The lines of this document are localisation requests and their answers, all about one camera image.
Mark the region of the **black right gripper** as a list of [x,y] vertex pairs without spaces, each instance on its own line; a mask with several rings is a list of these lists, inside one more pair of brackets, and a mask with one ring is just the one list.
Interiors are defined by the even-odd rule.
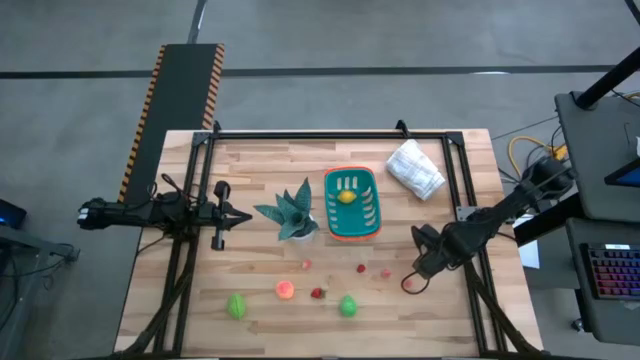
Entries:
[[414,271],[424,280],[424,285],[414,289],[412,272],[401,280],[401,289],[410,295],[418,295],[428,289],[431,278],[444,269],[451,271],[468,260],[468,255],[461,251],[460,243],[451,234],[455,223],[448,223],[441,232],[431,225],[425,224],[420,228],[411,227],[411,236],[419,251],[418,258],[413,262]]

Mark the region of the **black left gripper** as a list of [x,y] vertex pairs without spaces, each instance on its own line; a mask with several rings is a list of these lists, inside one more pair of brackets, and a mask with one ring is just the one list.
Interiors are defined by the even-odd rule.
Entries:
[[[213,250],[223,250],[225,242],[223,239],[224,221],[227,216],[227,200],[230,193],[230,185],[225,181],[218,181],[214,187],[214,195],[218,202],[214,204],[205,201],[199,208],[199,217],[204,225],[214,226],[216,228],[215,235],[212,237],[211,248]],[[228,220],[228,230],[250,221],[252,215],[241,210],[235,209],[231,204],[228,205],[228,214],[238,218]]]

